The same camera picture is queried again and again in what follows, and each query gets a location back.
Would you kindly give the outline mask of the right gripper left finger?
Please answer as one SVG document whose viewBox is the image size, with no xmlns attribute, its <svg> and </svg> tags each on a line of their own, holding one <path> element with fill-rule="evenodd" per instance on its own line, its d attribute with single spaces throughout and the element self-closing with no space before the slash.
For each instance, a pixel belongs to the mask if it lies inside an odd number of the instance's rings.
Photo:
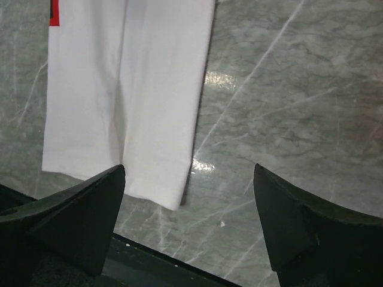
<svg viewBox="0 0 383 287">
<path fill-rule="evenodd" d="M 28 286 L 43 254 L 100 275 L 124 187 L 121 164 L 39 200 L 2 185 L 1 286 Z"/>
</svg>

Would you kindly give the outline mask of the black base beam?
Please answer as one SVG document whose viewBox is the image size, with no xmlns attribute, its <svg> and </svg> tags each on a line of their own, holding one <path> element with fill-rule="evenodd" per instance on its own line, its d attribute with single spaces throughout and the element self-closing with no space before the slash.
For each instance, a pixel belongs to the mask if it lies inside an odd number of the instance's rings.
<svg viewBox="0 0 383 287">
<path fill-rule="evenodd" d="M 101 274 L 43 254 L 28 286 L 230 286 L 231 282 L 116 234 Z"/>
</svg>

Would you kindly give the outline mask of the white t shirt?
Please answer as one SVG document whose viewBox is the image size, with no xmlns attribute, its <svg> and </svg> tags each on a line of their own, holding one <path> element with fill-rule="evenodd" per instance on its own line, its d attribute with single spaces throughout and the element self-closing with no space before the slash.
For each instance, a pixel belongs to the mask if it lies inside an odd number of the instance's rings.
<svg viewBox="0 0 383 287">
<path fill-rule="evenodd" d="M 51 1 L 42 170 L 122 164 L 125 193 L 179 208 L 214 1 Z"/>
</svg>

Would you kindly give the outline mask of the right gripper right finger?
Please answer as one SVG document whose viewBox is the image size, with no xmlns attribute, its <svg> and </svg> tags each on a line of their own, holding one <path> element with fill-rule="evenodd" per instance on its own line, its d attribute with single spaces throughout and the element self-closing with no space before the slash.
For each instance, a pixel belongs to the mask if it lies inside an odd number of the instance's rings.
<svg viewBox="0 0 383 287">
<path fill-rule="evenodd" d="M 281 286 L 382 286 L 382 218 L 331 203 L 259 164 L 253 182 Z"/>
</svg>

